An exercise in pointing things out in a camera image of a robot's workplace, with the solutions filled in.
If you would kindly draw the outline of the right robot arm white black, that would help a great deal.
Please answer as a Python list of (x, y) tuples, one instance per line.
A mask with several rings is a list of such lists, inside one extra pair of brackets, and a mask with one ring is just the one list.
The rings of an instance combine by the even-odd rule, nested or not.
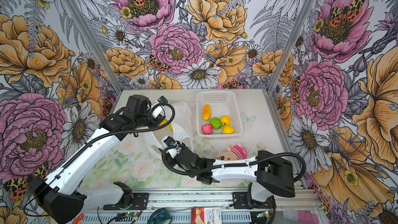
[(248, 204), (264, 203), (272, 196), (294, 198), (293, 165), (286, 160), (289, 153), (272, 154), (261, 150), (255, 157), (243, 160), (201, 158), (184, 143), (171, 137), (161, 152), (163, 164), (173, 173), (195, 178), (211, 185), (226, 180), (248, 180)]

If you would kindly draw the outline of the green toy fruit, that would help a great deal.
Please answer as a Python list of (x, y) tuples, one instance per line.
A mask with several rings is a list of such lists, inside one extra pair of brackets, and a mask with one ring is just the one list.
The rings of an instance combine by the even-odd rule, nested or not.
[(219, 130), (223, 126), (223, 124), (219, 118), (212, 118), (209, 121), (209, 124), (212, 126), (212, 128), (214, 130)]

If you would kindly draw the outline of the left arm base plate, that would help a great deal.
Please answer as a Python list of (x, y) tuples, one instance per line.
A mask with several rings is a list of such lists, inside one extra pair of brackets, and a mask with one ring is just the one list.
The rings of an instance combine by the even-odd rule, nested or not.
[(147, 208), (148, 193), (131, 193), (129, 196), (123, 196), (116, 204), (104, 205), (105, 211), (116, 210), (145, 210)]

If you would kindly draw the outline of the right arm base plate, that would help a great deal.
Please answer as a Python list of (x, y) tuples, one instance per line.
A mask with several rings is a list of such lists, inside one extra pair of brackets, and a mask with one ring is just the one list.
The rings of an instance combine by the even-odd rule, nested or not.
[(233, 192), (233, 203), (230, 207), (234, 209), (271, 209), (275, 207), (275, 198), (269, 197), (265, 202), (259, 202), (251, 198), (248, 192)]

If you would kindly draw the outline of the pink toy fruit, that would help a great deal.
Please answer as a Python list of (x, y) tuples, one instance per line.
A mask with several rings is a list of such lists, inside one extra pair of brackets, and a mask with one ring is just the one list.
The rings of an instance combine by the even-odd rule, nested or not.
[(213, 134), (213, 128), (211, 124), (206, 124), (202, 126), (202, 133), (204, 135), (212, 135)]

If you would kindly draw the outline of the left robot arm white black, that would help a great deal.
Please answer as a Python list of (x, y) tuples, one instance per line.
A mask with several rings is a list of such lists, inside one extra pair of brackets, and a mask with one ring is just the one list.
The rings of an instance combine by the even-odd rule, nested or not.
[(132, 190), (122, 182), (103, 188), (79, 188), (86, 174), (127, 135), (153, 132), (167, 127), (176, 111), (165, 97), (156, 105), (143, 95), (129, 97), (125, 107), (108, 115), (92, 136), (59, 168), (44, 179), (29, 179), (29, 192), (58, 224), (74, 220), (81, 212), (105, 205), (127, 209), (133, 202)]

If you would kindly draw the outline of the orange toy fruit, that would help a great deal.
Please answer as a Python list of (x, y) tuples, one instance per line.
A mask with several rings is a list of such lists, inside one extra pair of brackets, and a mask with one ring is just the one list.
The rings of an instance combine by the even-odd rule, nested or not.
[(204, 121), (210, 121), (211, 118), (211, 109), (208, 104), (204, 105), (203, 108), (203, 120)]

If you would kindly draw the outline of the translucent white plastic bag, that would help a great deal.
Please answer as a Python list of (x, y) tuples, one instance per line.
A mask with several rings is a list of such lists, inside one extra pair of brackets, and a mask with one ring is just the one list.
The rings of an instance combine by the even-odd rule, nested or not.
[(159, 148), (164, 149), (166, 147), (164, 141), (168, 136), (175, 141), (184, 143), (191, 150), (193, 149), (192, 111), (185, 102), (172, 102), (171, 105), (176, 111), (175, 118), (171, 122), (173, 131), (170, 130), (169, 126), (166, 126), (156, 131), (140, 134), (149, 153), (160, 160), (161, 152)]

